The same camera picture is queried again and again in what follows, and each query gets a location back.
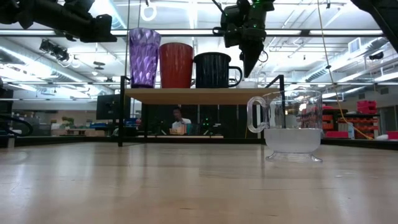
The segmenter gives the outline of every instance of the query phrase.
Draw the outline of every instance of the computer monitor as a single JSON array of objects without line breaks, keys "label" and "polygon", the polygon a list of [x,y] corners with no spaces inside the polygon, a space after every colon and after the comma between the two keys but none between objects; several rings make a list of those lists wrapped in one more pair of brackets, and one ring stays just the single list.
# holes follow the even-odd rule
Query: computer monitor
[{"label": "computer monitor", "polygon": [[[97,98],[96,119],[119,119],[120,94],[103,95]],[[124,118],[130,118],[131,98],[124,98]]]}]

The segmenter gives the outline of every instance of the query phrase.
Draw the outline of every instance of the purple glass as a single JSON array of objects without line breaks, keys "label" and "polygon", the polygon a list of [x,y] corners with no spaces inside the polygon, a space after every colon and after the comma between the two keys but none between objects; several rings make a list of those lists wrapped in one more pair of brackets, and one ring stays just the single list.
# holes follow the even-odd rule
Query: purple glass
[{"label": "purple glass", "polygon": [[155,88],[160,39],[160,34],[151,29],[130,30],[131,88]]}]

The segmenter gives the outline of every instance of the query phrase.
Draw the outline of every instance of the black mug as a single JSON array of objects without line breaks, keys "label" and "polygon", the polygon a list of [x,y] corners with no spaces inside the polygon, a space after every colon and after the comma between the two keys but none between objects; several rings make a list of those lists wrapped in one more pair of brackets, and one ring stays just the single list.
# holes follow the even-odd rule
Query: black mug
[{"label": "black mug", "polygon": [[[207,52],[198,54],[193,58],[197,65],[197,88],[229,88],[237,86],[243,76],[241,68],[229,66],[231,57],[218,52]],[[229,85],[229,69],[237,69],[240,78],[233,85]]]}]

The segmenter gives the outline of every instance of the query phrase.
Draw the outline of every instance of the red cup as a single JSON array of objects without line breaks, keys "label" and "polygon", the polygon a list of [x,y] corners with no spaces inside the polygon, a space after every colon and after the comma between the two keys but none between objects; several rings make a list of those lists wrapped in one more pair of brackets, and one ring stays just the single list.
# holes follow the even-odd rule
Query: red cup
[{"label": "red cup", "polygon": [[160,46],[162,88],[191,88],[193,48],[182,43]]}]

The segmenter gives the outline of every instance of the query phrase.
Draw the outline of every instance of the clear glass mug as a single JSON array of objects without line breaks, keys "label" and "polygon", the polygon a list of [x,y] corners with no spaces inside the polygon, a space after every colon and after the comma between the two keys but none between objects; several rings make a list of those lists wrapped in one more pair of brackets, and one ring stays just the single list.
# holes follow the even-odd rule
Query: clear glass mug
[{"label": "clear glass mug", "polygon": [[[253,103],[263,110],[263,122],[253,126]],[[248,101],[248,128],[264,130],[267,146],[274,151],[267,160],[322,161],[312,155],[322,134],[322,94],[314,90],[280,91]]]}]

